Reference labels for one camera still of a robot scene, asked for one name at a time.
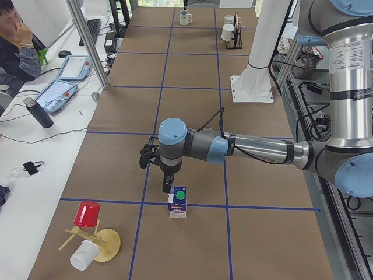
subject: green circle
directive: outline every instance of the green circle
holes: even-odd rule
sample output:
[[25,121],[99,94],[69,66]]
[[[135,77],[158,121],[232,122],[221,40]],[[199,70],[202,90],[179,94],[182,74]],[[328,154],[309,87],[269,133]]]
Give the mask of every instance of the green circle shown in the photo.
[[176,193],[176,198],[177,198],[178,200],[183,200],[183,199],[185,198],[185,193],[184,193],[183,191],[178,191],[178,192]]

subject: black bottle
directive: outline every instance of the black bottle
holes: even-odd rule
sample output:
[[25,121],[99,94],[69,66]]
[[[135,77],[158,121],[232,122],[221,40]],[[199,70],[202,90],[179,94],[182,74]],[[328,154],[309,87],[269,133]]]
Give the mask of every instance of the black bottle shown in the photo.
[[47,112],[44,111],[39,103],[37,103],[31,97],[25,98],[23,102],[26,104],[27,110],[31,113],[31,115],[34,116],[42,127],[48,128],[53,125],[53,120],[47,114]]

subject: small carton box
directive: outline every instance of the small carton box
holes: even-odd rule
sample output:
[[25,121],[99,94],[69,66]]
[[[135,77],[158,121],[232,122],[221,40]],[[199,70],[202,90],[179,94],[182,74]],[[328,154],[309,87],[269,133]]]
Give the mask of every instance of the small carton box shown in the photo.
[[170,218],[186,218],[187,217],[187,188],[172,187],[168,194],[168,211]]

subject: table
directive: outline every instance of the table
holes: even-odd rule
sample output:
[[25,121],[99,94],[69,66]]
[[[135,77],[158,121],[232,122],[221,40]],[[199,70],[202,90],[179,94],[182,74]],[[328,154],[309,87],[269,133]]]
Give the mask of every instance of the table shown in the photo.
[[[100,18],[101,25],[108,21],[107,16]],[[73,55],[87,54],[84,47],[79,47],[79,35],[75,28],[70,29],[49,50],[49,64],[42,66],[42,72],[59,68],[64,59],[58,58],[60,50],[69,50]],[[104,49],[104,36],[99,36],[97,51],[102,60],[107,54]],[[22,90],[41,90],[57,75],[51,71],[39,76],[32,82],[27,82]],[[76,97],[55,116],[54,125],[44,129],[31,115],[17,120],[10,119],[28,114],[23,99],[34,92],[23,92],[17,95],[0,118],[0,133],[14,139],[34,142],[59,132],[81,130],[87,127],[92,118],[97,103],[91,98],[91,93],[100,90],[100,82],[96,75],[79,84],[81,88]],[[72,165],[78,154],[85,136],[85,129],[70,134],[38,142],[32,145],[17,143],[0,138],[0,184],[11,189],[6,197],[7,202],[0,208],[0,232],[3,242],[0,245],[0,278],[24,280],[28,277],[38,251],[48,230],[56,205],[64,190]],[[12,179],[10,172],[14,166],[22,166],[29,160],[46,162],[45,168],[29,178]]]
[[[139,151],[167,117],[198,128],[221,106],[226,131],[290,139],[281,98],[235,104],[230,75],[246,68],[253,9],[137,8],[29,279],[332,279],[307,186],[294,166],[244,158],[213,165],[184,158],[174,185],[187,188],[186,219],[170,219],[163,174],[138,165]],[[219,40],[238,11],[243,50]],[[217,128],[214,120],[210,127]],[[84,272],[69,263],[82,240],[65,228],[80,201],[101,204],[100,228],[122,239],[118,255]]]

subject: black hair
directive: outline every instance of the black hair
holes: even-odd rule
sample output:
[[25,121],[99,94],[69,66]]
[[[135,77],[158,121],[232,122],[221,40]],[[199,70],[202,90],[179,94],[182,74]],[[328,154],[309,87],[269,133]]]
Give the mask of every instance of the black hair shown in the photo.
[[12,0],[0,0],[0,16],[5,12],[11,12],[14,10],[14,4]]

